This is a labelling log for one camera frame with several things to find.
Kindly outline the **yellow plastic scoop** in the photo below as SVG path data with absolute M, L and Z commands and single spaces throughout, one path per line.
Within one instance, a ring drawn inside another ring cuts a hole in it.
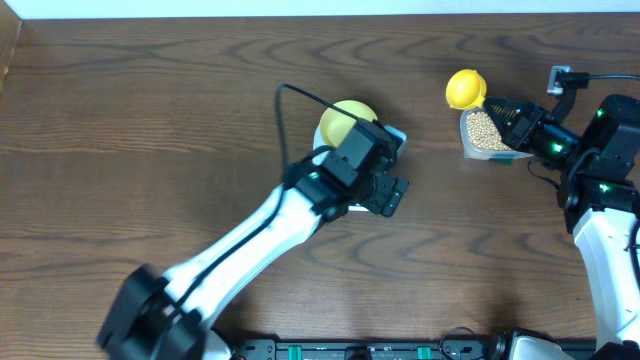
M 484 78 L 472 69 L 456 72 L 445 90 L 448 105 L 457 110 L 480 108 L 486 98 L 487 85 Z

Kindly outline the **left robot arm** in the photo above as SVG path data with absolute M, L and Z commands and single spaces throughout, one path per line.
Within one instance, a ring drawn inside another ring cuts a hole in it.
M 281 185 L 245 221 L 163 274 L 148 265 L 121 285 L 97 335 L 111 359 L 229 359 L 213 325 L 260 272 L 353 205 L 390 217 L 407 190 L 389 175 L 406 135 L 357 121 L 342 142 L 315 148 L 288 166 Z

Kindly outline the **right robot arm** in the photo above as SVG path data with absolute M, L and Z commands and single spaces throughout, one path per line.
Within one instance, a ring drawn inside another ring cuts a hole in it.
M 502 142 L 560 173 L 556 199 L 582 256 L 596 314 L 594 358 L 639 356 L 639 102 L 613 94 L 577 135 L 530 101 L 488 97 Z

